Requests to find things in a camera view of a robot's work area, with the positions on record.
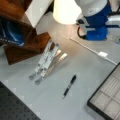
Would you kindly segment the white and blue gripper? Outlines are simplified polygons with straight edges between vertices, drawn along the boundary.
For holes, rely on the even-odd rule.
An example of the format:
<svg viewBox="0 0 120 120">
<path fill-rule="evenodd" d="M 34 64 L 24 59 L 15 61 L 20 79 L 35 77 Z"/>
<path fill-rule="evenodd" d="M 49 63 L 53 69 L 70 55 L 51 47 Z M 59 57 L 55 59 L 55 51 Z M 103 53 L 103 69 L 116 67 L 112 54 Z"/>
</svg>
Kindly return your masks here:
<svg viewBox="0 0 120 120">
<path fill-rule="evenodd" d="M 77 35 L 88 41 L 120 40 L 120 12 L 78 20 Z"/>
</svg>

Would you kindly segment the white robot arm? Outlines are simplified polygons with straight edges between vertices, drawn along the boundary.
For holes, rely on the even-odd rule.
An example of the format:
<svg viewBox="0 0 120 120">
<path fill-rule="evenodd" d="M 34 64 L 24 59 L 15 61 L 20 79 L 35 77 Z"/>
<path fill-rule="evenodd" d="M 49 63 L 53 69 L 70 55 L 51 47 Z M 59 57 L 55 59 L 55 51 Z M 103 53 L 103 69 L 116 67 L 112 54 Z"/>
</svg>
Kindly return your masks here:
<svg viewBox="0 0 120 120">
<path fill-rule="evenodd" d="M 120 0 L 115 10 L 110 0 L 75 0 L 81 8 L 77 34 L 84 40 L 120 40 Z"/>
</svg>

